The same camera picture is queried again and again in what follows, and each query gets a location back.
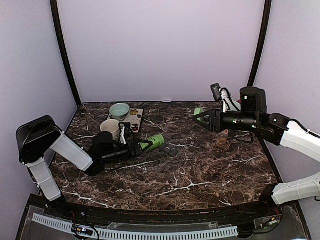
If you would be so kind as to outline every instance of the light green bowl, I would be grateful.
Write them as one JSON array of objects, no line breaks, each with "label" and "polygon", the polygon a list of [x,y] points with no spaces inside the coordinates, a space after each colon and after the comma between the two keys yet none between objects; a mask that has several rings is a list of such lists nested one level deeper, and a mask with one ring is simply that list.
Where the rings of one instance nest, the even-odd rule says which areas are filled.
[{"label": "light green bowl", "polygon": [[124,120],[130,112],[130,106],[125,103],[117,103],[110,107],[110,114],[116,120]]}]

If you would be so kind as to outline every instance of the cup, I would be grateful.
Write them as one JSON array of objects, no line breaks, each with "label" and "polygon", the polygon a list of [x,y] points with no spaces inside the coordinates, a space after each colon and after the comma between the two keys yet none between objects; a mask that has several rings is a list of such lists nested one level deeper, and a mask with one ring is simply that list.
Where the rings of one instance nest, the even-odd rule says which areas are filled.
[{"label": "cup", "polygon": [[119,122],[115,119],[109,119],[104,121],[100,125],[101,132],[110,132],[112,134],[112,139],[116,142],[120,139],[120,128]]}]

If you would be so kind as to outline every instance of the green cup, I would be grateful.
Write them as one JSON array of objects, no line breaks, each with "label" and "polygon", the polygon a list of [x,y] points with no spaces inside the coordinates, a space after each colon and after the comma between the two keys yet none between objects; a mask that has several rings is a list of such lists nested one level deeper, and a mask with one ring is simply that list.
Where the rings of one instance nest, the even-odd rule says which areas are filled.
[{"label": "green cup", "polygon": [[[161,134],[148,137],[148,141],[152,142],[153,144],[147,151],[156,149],[165,143],[164,136],[162,136]],[[140,146],[142,149],[145,149],[148,145],[149,145],[148,143],[140,142]]]}]

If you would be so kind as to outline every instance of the table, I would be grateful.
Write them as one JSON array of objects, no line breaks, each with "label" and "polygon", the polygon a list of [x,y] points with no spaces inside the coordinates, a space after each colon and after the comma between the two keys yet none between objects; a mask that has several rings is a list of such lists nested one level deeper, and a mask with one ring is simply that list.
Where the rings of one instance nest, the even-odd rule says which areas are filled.
[{"label": "table", "polygon": [[[57,155],[50,169],[68,202],[125,210],[206,209],[257,201],[266,185],[277,182],[257,139],[247,144],[229,138],[228,147],[219,148],[217,134],[193,122],[195,108],[212,109],[217,103],[128,104],[144,109],[137,137],[146,139],[162,134],[166,143],[178,149],[178,154],[171,157],[154,149],[132,157],[116,171],[106,165],[105,172],[94,177]],[[83,104],[66,133],[88,150],[112,105]]]}]

